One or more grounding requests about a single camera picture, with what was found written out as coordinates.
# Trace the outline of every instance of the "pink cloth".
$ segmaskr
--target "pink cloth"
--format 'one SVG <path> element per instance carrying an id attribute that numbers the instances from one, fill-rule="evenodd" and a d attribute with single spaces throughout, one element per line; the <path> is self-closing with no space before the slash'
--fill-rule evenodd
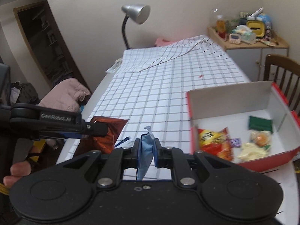
<path id="1" fill-rule="evenodd" d="M 156 46 L 168 46 L 168 45 L 173 44 L 175 42 L 177 42 L 177 41 L 168 41 L 168 40 L 165 40 L 163 38 L 158 38 L 155 42 L 155 45 Z"/>
<path id="2" fill-rule="evenodd" d="M 61 81 L 38 104 L 57 110 L 79 112 L 78 101 L 83 101 L 90 91 L 77 79 L 71 78 Z"/>

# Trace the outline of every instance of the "wooden cabinet top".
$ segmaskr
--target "wooden cabinet top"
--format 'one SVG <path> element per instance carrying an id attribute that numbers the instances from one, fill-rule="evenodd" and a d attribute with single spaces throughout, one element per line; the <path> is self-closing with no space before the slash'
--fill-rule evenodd
<path id="1" fill-rule="evenodd" d="M 215 31 L 214 28 L 208 27 L 207 28 L 208 36 L 214 40 L 216 43 L 218 43 L 224 50 L 230 50 L 230 49 L 247 49 L 247 48 L 282 48 L 282 49 L 288 49 L 289 45 L 288 43 L 281 38 L 279 35 L 277 35 L 277 41 L 278 45 L 274 47 L 266 46 L 265 44 L 261 42 L 256 42 L 255 44 L 247 44 L 244 42 L 241 42 L 241 44 L 231 44 L 229 41 L 224 41 L 218 33 Z"/>

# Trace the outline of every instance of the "cardboard box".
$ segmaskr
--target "cardboard box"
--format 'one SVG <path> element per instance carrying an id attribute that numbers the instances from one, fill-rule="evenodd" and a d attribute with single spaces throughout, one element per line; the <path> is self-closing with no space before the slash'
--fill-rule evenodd
<path id="1" fill-rule="evenodd" d="M 199 150 L 198 129 L 220 131 L 228 127 L 230 138 L 249 142 L 249 116 L 272 119 L 272 147 L 269 156 L 241 162 L 240 148 L 233 148 L 233 162 L 262 172 L 289 162 L 300 146 L 300 129 L 286 99 L 270 81 L 196 89 L 187 92 L 191 121 L 191 152 Z"/>

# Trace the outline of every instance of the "metal bolt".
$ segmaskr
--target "metal bolt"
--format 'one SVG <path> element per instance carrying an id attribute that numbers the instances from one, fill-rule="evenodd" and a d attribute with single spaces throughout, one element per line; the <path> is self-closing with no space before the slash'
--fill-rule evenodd
<path id="1" fill-rule="evenodd" d="M 101 178 L 98 180 L 98 184 L 101 186 L 109 186 L 113 183 L 113 181 L 110 178 Z"/>
<path id="2" fill-rule="evenodd" d="M 151 186 L 149 186 L 149 185 L 144 185 L 144 186 L 143 186 L 143 189 L 149 190 L 149 189 L 151 189 Z"/>
<path id="3" fill-rule="evenodd" d="M 180 182 L 183 185 L 190 186 L 190 185 L 193 185 L 196 181 L 193 178 L 182 178 L 180 180 Z"/>
<path id="4" fill-rule="evenodd" d="M 140 192 L 140 191 L 142 191 L 143 189 L 142 189 L 141 187 L 134 187 L 134 190 Z"/>

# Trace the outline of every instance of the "purple candy wrapper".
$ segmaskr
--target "purple candy wrapper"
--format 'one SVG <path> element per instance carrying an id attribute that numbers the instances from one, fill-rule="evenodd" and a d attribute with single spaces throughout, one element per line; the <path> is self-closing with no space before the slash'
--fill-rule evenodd
<path id="1" fill-rule="evenodd" d="M 230 139 L 230 147 L 241 147 L 241 143 L 240 138 Z"/>

